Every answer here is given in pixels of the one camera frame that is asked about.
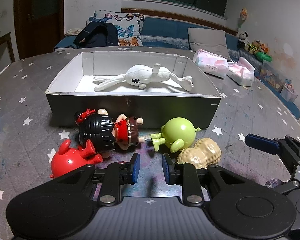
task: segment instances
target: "black backpack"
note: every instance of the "black backpack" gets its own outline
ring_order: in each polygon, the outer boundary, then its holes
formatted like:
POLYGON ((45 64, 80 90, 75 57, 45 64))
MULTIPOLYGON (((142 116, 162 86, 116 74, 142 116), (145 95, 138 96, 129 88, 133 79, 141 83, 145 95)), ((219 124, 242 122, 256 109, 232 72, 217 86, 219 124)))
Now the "black backpack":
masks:
POLYGON ((90 22, 75 38, 79 49, 118 46, 118 30, 112 23, 90 22))

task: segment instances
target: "table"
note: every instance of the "table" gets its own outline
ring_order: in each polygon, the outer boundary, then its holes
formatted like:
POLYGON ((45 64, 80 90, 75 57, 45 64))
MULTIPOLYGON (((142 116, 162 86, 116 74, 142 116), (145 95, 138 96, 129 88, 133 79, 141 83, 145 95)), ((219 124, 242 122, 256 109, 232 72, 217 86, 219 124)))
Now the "table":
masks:
MULTIPOLYGON (((54 52, 12 63, 0 74, 0 238, 12 237, 5 219, 5 209, 16 195, 50 180, 49 156, 65 138, 77 145, 77 128, 55 127, 45 90, 58 72, 78 53, 95 49, 54 52)), ((179 49, 134 47, 133 50, 162 52, 193 57, 193 52, 179 49)), ((283 181, 289 174, 277 155, 268 155, 247 147, 240 134, 254 133, 268 138, 290 135, 300 139, 300 125, 282 102, 257 79, 252 87, 240 87, 233 80, 209 76, 222 95, 216 114, 196 139, 210 137, 221 148, 219 165, 248 179, 264 184, 270 178, 283 181), (213 132, 221 128, 222 134, 213 132)), ((149 138, 150 130, 140 133, 149 138)), ((98 164, 128 161, 140 153, 138 183, 122 189, 122 195, 180 196, 181 187, 165 184, 162 151, 154 153, 151 142, 127 152, 116 150, 110 160, 98 164)))

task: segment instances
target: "cushion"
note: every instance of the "cushion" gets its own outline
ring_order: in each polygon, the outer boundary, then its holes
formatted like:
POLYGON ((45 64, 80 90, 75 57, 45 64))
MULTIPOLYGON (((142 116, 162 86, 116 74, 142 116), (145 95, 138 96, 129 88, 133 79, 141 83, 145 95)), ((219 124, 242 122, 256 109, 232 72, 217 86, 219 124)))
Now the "cushion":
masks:
POLYGON ((139 36, 119 38, 119 44, 118 45, 119 46, 130 46, 130 47, 143 46, 139 36))
POLYGON ((188 28, 188 35, 191 50, 203 49, 222 57, 230 58, 224 31, 188 28))
POLYGON ((143 27, 145 16, 139 13, 117 13, 110 11, 95 11, 86 24, 92 21, 108 22, 118 29, 120 38, 139 36, 143 27))

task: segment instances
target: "metal bolt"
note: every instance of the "metal bolt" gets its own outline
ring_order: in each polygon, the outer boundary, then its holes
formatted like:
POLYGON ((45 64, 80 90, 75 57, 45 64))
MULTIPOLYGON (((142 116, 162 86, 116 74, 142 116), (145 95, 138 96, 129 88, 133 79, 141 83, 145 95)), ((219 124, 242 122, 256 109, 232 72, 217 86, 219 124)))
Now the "metal bolt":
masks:
POLYGON ((197 195, 191 195, 187 197, 187 201, 193 204, 197 204, 202 201, 202 197, 197 195))
POLYGON ((292 182, 292 184, 293 184, 295 187, 298 187, 298 186, 299 186, 299 182, 297 182, 296 180, 294 180, 294 181, 292 182))
POLYGON ((115 197, 111 195, 104 195, 100 198, 100 201, 106 204, 110 204, 115 201, 115 197))

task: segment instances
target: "white stuffed toy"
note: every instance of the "white stuffed toy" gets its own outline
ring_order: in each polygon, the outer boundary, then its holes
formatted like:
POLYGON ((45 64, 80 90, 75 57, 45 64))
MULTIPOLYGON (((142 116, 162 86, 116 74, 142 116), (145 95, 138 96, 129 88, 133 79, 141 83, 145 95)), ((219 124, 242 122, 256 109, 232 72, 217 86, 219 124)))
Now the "white stuffed toy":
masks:
POLYGON ((163 82, 170 78, 187 91, 190 91, 193 88, 192 77, 187 76, 179 78, 167 68, 162 67, 157 63, 154 64, 153 68, 144 65, 134 65, 125 74, 118 75, 114 78, 107 79, 94 77, 95 80, 101 82, 94 88, 94 91, 102 91, 103 89, 112 87, 122 81, 126 81, 130 85, 139 86, 140 89, 144 89, 150 82, 163 82))

